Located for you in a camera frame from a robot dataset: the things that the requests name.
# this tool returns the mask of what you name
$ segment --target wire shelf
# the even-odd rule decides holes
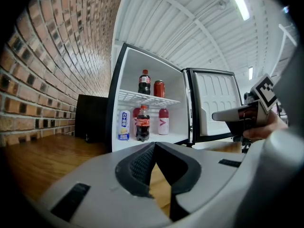
[[[144,104],[144,105],[154,105],[154,106],[174,105],[177,103],[181,103],[180,101],[170,100],[152,95],[140,94],[122,89],[119,90],[118,100],[130,102],[135,105]]]

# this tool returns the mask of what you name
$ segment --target red bottle label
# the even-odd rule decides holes
[[[150,83],[150,78],[148,76],[142,76],[139,78],[139,83]]]
[[[139,127],[150,127],[150,119],[139,119],[137,118],[136,125]]]

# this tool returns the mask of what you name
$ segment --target corrugated metal ceiling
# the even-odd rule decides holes
[[[280,11],[271,1],[245,2],[250,13],[247,21],[233,0],[123,0],[115,45],[135,45],[179,68],[233,71],[239,79],[248,77],[250,66],[255,77],[270,73],[273,66],[265,64],[274,65],[278,55],[278,49],[269,50],[275,44],[271,40],[282,35],[278,28],[269,33],[269,24],[278,26],[284,18],[272,15]],[[294,46],[286,44],[285,50],[292,53]],[[112,51],[112,57],[116,59],[117,52]],[[276,69],[279,74],[281,66]]]

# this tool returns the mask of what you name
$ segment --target ceiling light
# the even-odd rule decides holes
[[[241,12],[241,15],[243,17],[243,20],[247,20],[250,18],[248,9],[246,7],[246,3],[244,0],[235,0],[238,6],[239,11]]]
[[[252,79],[252,76],[253,76],[253,67],[250,67],[249,68],[249,80]]]

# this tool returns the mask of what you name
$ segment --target ceiling beam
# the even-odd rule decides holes
[[[191,19],[193,21],[193,23],[195,23],[201,29],[201,31],[205,34],[205,36],[211,42],[211,44],[213,45],[213,47],[216,49],[217,53],[219,54],[220,58],[223,61],[225,69],[228,70],[228,71],[230,71],[228,63],[227,63],[227,61],[226,61],[226,59],[225,59],[225,57],[224,57],[221,49],[219,48],[218,44],[216,43],[215,39],[209,33],[209,31],[206,29],[206,27],[195,17],[195,15],[192,14],[187,8],[185,8],[183,5],[181,5],[176,0],[164,0],[164,1],[170,3],[172,6],[174,6],[175,8],[177,8],[178,10],[180,10],[182,13],[184,13],[189,19]]]

